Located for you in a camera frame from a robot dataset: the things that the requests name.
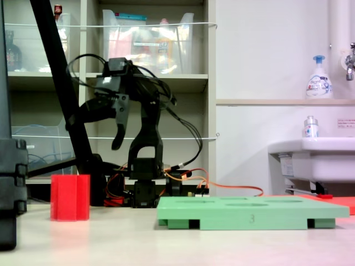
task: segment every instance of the green tray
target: green tray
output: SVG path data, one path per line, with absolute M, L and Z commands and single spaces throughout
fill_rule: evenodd
M 302 197 L 162 197 L 160 226 L 169 229 L 266 230 L 334 228 L 349 208 Z

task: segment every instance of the small bottle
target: small bottle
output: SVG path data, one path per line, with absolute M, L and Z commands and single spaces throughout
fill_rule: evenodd
M 20 48 L 13 44 L 14 31 L 5 30 L 7 71 L 22 69 L 22 53 Z
M 54 19 L 55 19 L 55 22 L 58 21 L 59 19 L 59 16 L 61 15 L 61 13 L 63 12 L 63 7 L 61 4 L 56 4 L 54 6 Z
M 305 137 L 319 137 L 318 120 L 313 115 L 308 115 L 305 120 Z

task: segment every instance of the soap bottle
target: soap bottle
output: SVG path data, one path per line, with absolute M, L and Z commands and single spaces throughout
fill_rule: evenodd
M 318 120 L 308 115 L 305 120 L 305 137 L 319 137 Z
M 308 82 L 306 99 L 333 99 L 333 86 L 322 66 L 324 59 L 323 55 L 313 57 L 317 67 Z

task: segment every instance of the plastic storage bin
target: plastic storage bin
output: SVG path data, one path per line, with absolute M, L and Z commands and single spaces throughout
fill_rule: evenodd
M 192 23 L 187 13 L 181 23 Z M 111 10 L 103 10 L 104 58 L 126 57 L 155 74 L 191 74 L 192 25 L 120 27 L 122 23 Z
M 26 140 L 28 150 L 28 168 L 33 170 L 49 163 L 69 159 L 74 156 L 73 147 L 70 139 L 57 138 L 58 136 L 69 137 L 65 130 L 64 119 L 58 126 L 12 126 L 14 139 Z M 73 167 L 67 167 L 43 176 L 53 174 L 73 174 L 76 173 Z
M 58 32 L 70 58 L 70 14 L 61 14 Z M 34 26 L 5 25 L 8 71 L 50 72 L 39 30 Z

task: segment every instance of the shelf board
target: shelf board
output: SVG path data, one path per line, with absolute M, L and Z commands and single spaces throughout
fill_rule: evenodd
M 95 85 L 97 75 L 101 73 L 87 73 L 87 82 Z M 171 74 L 157 77 L 166 82 L 173 93 L 201 93 L 205 90 L 209 78 L 207 74 Z
M 55 91 L 51 73 L 10 71 L 8 79 L 11 91 Z
M 204 0 L 99 0 L 100 4 L 139 4 L 143 6 L 200 6 Z
M 125 180 L 125 184 L 126 185 L 134 185 L 134 182 L 136 180 Z M 26 184 L 27 185 L 50 185 L 51 184 L 51 179 L 50 177 L 34 177 L 31 179 L 26 179 Z M 187 180 L 182 182 L 183 185 L 198 185 L 201 182 L 201 180 Z M 155 184 L 157 186 L 159 185 L 165 185 L 166 182 L 164 179 L 160 179 L 160 180 L 155 180 Z
M 355 99 L 217 99 L 217 106 L 245 105 L 355 105 Z
M 27 185 L 50 185 L 50 177 L 33 177 L 31 179 L 26 179 Z

